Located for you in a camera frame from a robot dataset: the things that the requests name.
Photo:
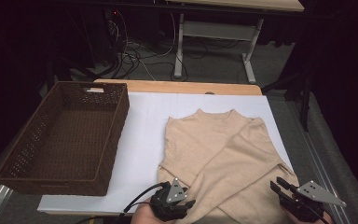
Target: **person's left hand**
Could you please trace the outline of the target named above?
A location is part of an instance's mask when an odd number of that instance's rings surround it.
[[[150,203],[150,198],[138,205],[132,216],[131,224],[173,224],[175,222],[175,220],[166,222],[159,220],[158,217],[155,217],[148,203]]]

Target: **brown wicker basket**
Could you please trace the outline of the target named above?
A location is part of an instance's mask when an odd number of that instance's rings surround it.
[[[58,82],[1,167],[0,183],[24,194],[106,195],[129,107],[126,84]]]

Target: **white sheet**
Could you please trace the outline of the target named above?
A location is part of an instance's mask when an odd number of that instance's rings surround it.
[[[158,164],[164,157],[168,117],[180,119],[197,109],[223,113],[236,109],[249,118],[262,118],[278,153],[292,167],[269,102],[265,96],[129,92],[130,110],[118,142],[109,190],[104,197],[44,195],[38,211],[51,214],[116,214],[145,189],[157,184]],[[153,195],[146,194],[141,200]]]

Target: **folded garment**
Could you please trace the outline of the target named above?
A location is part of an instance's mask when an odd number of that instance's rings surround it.
[[[235,110],[198,110],[183,119],[170,118],[165,140],[158,180],[179,178],[189,188],[186,200],[196,200],[175,223],[289,222],[269,181],[281,176],[298,185],[298,180],[261,118],[246,118]]]

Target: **human hand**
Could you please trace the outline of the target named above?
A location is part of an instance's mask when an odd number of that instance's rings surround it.
[[[138,205],[138,208],[132,216],[131,224],[173,224],[175,222],[175,220],[166,222],[159,220],[158,217],[155,217],[148,203],[150,203],[150,198]]]
[[[300,220],[298,220],[293,214],[291,214],[289,211],[287,211],[285,208],[283,208],[281,206],[281,209],[287,214],[287,216],[289,216],[289,218],[295,223],[295,224],[309,224],[309,223],[313,223],[313,224],[324,224],[323,221],[321,221],[320,219],[317,220],[316,222],[302,222]],[[327,221],[328,224],[334,224],[333,219],[330,217],[330,215],[328,215],[326,212],[324,212],[324,220]]]

